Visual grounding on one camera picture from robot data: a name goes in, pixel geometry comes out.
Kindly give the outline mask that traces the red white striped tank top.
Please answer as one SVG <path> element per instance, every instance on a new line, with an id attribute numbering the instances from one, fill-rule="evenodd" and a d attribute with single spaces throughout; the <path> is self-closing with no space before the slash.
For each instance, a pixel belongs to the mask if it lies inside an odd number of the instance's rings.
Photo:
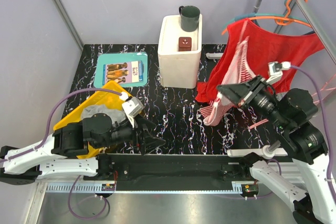
<path id="1" fill-rule="evenodd" d="M 238 89 L 243 88 L 245 82 L 256 76 L 247 61 L 248 41 L 247 36 L 237 44 L 228 70 L 216 85 L 216 98 L 210 99 L 209 105 L 200 109 L 204 125 L 217 126 L 228 110 L 242 100 L 242 94 Z"/>

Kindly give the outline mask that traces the grey tank top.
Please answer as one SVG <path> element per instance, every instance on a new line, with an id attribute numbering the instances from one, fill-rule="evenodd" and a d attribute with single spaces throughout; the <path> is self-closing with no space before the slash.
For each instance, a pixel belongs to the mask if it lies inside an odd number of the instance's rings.
<path id="1" fill-rule="evenodd" d="M 80 119 L 91 118 L 95 114 L 103 113 L 110 117 L 111 121 L 121 123 L 126 120 L 126 115 L 123 111 L 118 109 L 108 109 L 105 104 L 101 105 L 91 105 L 86 108 L 81 113 Z"/>

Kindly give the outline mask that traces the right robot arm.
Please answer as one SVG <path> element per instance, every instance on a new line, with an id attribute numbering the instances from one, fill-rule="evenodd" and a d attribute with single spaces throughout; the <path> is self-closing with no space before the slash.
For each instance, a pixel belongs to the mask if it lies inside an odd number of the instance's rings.
<path id="1" fill-rule="evenodd" d="M 280 145 L 298 168 L 306 189 L 284 179 L 255 152 L 239 160 L 239 176 L 266 185 L 289 207 L 297 223 L 335 223 L 335 199 L 327 177 L 331 152 L 323 134 L 310 123 L 318 108 L 309 92 L 294 88 L 278 100 L 272 85 L 261 76 L 218 85 L 217 91 L 238 108 L 252 107 L 280 130 Z"/>

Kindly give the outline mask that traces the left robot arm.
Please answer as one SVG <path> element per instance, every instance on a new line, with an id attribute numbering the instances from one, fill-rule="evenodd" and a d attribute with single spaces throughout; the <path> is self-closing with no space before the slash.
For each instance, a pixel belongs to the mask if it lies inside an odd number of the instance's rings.
<path id="1" fill-rule="evenodd" d="M 45 142 L 24 148 L 1 148 L 1 181 L 10 185 L 28 185 L 54 176 L 83 176 L 85 180 L 109 180 L 117 171 L 108 154 L 86 156 L 89 147 L 95 149 L 129 142 L 141 155 L 153 152 L 166 141 L 151 134 L 154 124 L 140 115 L 133 123 L 128 119 L 118 123 L 104 113 L 55 130 Z"/>

